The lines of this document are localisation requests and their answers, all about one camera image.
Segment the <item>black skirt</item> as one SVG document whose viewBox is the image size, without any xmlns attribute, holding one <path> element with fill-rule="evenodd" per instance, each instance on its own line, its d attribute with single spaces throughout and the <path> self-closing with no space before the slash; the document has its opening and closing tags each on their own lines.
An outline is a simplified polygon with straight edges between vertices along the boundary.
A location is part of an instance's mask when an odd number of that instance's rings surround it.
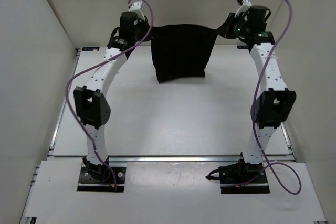
<svg viewBox="0 0 336 224">
<path fill-rule="evenodd" d="M 224 28 L 194 24 L 152 28 L 151 56 L 158 83 L 179 78 L 203 78 L 218 36 Z"/>
</svg>

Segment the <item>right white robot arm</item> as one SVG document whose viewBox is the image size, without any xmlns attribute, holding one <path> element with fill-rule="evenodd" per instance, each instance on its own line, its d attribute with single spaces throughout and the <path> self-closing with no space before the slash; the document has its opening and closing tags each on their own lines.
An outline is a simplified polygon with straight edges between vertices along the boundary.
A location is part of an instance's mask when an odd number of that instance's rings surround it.
<svg viewBox="0 0 336 224">
<path fill-rule="evenodd" d="M 273 133 L 287 119 L 297 97 L 281 76 L 274 53 L 276 42 L 273 34 L 266 31 L 270 14 L 265 6 L 242 4 L 220 28 L 224 38 L 237 38 L 246 44 L 258 72 L 250 108 L 253 131 L 248 146 L 236 164 L 216 170 L 227 186 L 245 185 L 264 172 L 265 149 Z"/>
</svg>

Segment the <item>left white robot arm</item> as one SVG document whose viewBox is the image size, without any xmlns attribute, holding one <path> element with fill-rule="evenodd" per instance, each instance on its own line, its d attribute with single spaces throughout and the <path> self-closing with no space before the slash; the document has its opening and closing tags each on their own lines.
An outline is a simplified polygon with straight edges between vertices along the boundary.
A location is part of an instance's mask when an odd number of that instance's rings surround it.
<svg viewBox="0 0 336 224">
<path fill-rule="evenodd" d="M 100 183 L 116 185 L 115 173 L 109 165 L 105 143 L 105 125 L 111 116 L 106 95 L 109 87 L 126 63 L 133 46 L 149 41 L 150 25 L 141 10 L 123 12 L 120 25 L 111 33 L 103 60 L 105 64 L 94 71 L 82 87 L 75 87 L 73 98 L 76 115 L 87 136 L 88 154 L 83 163 L 88 173 Z"/>
</svg>

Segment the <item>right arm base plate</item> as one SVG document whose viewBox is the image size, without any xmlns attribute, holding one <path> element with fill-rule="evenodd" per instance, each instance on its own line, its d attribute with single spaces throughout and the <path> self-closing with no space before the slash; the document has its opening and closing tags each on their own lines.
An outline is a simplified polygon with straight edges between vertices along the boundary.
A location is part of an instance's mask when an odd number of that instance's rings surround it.
<svg viewBox="0 0 336 224">
<path fill-rule="evenodd" d="M 263 166 L 242 167 L 238 164 L 220 166 L 219 181 L 221 194 L 269 194 L 270 188 Z"/>
</svg>

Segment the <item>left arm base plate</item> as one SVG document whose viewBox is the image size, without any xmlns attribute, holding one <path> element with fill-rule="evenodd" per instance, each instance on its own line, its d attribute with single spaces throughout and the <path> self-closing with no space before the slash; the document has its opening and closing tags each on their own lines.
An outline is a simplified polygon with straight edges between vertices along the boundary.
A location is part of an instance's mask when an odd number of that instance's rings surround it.
<svg viewBox="0 0 336 224">
<path fill-rule="evenodd" d="M 79 192 L 105 192 L 105 193 L 123 193 L 126 179 L 126 167 L 111 167 L 116 176 L 116 186 L 113 182 L 113 176 L 107 170 L 101 177 L 94 175 L 85 166 L 81 167 L 78 178 L 77 191 Z"/>
</svg>

